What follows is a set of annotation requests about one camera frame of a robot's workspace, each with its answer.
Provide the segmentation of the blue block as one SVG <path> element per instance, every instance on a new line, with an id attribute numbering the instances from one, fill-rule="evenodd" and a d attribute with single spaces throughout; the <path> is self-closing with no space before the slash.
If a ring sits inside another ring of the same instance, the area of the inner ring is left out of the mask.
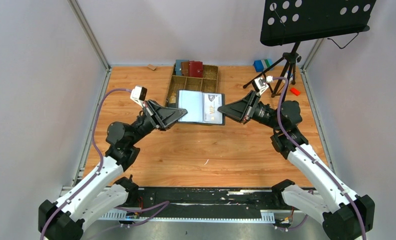
<path id="1" fill-rule="evenodd" d="M 255 71 L 257 73 L 263 72 L 266 69 L 266 67 L 267 67 L 267 65 L 265 63 L 265 60 L 263 60 L 263 59 L 262 60 L 255 60 L 254 63 L 253 63 L 253 66 L 254 66 Z"/>

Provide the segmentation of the black card holder with sleeves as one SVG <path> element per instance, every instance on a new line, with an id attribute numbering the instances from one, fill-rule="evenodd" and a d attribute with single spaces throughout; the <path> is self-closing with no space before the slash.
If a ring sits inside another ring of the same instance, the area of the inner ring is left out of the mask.
<path id="1" fill-rule="evenodd" d="M 179 109 L 186 109 L 187 114 L 180 118 L 178 122 L 185 124 L 200 124 L 200 125 L 225 125 L 225 115 L 223 114 L 223 124 L 210 124 L 203 121 L 204 115 L 204 100 L 203 94 L 205 92 L 193 90 L 179 90 L 177 92 L 177 104 Z M 225 104 L 225 94 L 222 94 L 223 105 Z"/>

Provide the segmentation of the woven wicker tray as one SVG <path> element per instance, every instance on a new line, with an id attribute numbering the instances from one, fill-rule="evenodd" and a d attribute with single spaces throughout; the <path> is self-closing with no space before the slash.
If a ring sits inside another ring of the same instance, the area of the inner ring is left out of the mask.
<path id="1" fill-rule="evenodd" d="M 219 67 L 215 65 L 203 65 L 203 77 L 190 77 L 175 75 L 175 64 L 173 64 L 172 75 L 167 91 L 165 106 L 167 99 L 176 94 L 179 90 L 200 91 L 208 93 L 219 92 Z"/>

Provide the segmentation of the silver VIP credit card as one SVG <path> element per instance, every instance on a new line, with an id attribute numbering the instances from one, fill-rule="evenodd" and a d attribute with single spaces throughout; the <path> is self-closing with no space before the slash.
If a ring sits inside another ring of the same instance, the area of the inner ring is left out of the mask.
<path id="1" fill-rule="evenodd" d="M 223 105 L 222 94 L 204 93 L 204 115 L 203 121 L 208 124 L 221 125 L 223 124 L 223 114 L 218 111 L 218 108 Z"/>

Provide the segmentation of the red card wallet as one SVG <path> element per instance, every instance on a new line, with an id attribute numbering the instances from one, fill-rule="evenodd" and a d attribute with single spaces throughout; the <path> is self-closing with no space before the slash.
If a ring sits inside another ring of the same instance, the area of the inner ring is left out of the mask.
<path id="1" fill-rule="evenodd" d="M 189 76 L 195 78 L 203 77 L 203 62 L 189 61 Z"/>

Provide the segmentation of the red block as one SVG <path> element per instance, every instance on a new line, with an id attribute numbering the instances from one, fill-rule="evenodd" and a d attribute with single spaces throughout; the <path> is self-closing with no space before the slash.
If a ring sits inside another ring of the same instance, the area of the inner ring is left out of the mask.
<path id="1" fill-rule="evenodd" d="M 299 91 L 298 89 L 296 89 L 296 88 L 294 88 L 294 87 L 292 87 L 292 88 L 290 89 L 290 92 L 291 92 L 292 94 L 294 94 L 295 96 L 299 96 L 299 95 L 301 94 L 301 91 Z"/>

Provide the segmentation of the brown card wallet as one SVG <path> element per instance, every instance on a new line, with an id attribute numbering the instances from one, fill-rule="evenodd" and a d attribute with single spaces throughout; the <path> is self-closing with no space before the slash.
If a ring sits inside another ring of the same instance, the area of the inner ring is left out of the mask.
<path id="1" fill-rule="evenodd" d="M 189 61 L 182 61 L 181 62 L 181 74 L 182 76 L 188 77 L 189 76 Z"/>

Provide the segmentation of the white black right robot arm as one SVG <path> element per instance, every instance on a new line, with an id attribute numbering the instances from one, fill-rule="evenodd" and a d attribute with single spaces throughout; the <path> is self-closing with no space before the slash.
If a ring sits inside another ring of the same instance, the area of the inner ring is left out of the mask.
<path id="1" fill-rule="evenodd" d="M 277 109 L 273 109 L 252 90 L 243 99 L 218 110 L 238 123 L 254 120 L 272 128 L 274 149 L 296 166 L 318 192 L 312 195 L 286 179 L 272 187 L 282 203 L 319 222 L 331 240 L 366 239 L 366 233 L 373 228 L 374 201 L 347 186 L 317 155 L 298 129 L 302 117 L 297 101 L 280 99 Z"/>

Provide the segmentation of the blue card wallet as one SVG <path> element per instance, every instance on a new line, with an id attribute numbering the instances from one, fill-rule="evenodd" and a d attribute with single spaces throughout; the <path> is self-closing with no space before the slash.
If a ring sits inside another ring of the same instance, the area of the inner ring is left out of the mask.
<path id="1" fill-rule="evenodd" d="M 183 61 L 189 61 L 189 60 L 187 60 L 187 59 L 177 59 L 176 62 L 175 62 L 174 70 L 175 70 L 175 75 L 176 76 L 182 76 L 182 74 L 181 74 L 181 62 L 183 62 Z"/>

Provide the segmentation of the black music stand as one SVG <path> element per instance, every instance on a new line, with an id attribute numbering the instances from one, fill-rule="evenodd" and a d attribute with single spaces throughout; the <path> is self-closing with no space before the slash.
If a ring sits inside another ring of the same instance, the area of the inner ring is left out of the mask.
<path id="1" fill-rule="evenodd" d="M 375 0 L 267 0 L 260 42 L 268 47 L 293 44 L 274 64 L 286 64 L 281 76 L 295 79 L 301 60 L 301 42 L 369 30 L 368 21 Z"/>

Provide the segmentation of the green block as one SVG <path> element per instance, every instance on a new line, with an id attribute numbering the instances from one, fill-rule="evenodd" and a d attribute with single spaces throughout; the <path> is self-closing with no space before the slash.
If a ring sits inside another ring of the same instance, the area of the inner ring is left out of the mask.
<path id="1" fill-rule="evenodd" d="M 264 60 L 264 67 L 265 67 L 264 69 L 265 70 L 271 71 L 273 69 L 272 65 L 273 65 L 273 61 L 271 59 L 268 58 L 268 59 Z"/>

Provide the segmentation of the gold cards stack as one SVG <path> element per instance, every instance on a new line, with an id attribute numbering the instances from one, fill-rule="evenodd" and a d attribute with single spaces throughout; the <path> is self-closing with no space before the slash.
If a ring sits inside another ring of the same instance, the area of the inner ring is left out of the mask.
<path id="1" fill-rule="evenodd" d="M 167 104 L 169 107 L 175 107 L 176 106 L 176 102 L 177 102 L 177 95 L 176 94 L 172 94 L 168 99 L 167 99 Z"/>

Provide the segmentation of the small wooden block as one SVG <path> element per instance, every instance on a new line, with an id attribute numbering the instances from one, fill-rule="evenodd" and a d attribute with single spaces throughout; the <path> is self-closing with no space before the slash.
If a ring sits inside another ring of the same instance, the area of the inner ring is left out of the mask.
<path id="1" fill-rule="evenodd" d="M 152 65 L 152 64 L 147 65 L 147 67 L 148 67 L 150 70 L 152 70 L 152 71 L 155 71 L 155 70 L 157 69 L 157 67 L 154 66 L 154 65 Z"/>

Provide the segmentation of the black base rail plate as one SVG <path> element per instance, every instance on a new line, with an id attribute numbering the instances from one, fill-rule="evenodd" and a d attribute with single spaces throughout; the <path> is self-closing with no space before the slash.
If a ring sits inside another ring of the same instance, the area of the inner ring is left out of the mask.
<path id="1" fill-rule="evenodd" d="M 146 209 L 168 201 L 169 205 L 246 205 L 290 215 L 286 205 L 271 188 L 236 187 L 141 187 L 137 196 L 122 204 L 126 209 Z"/>

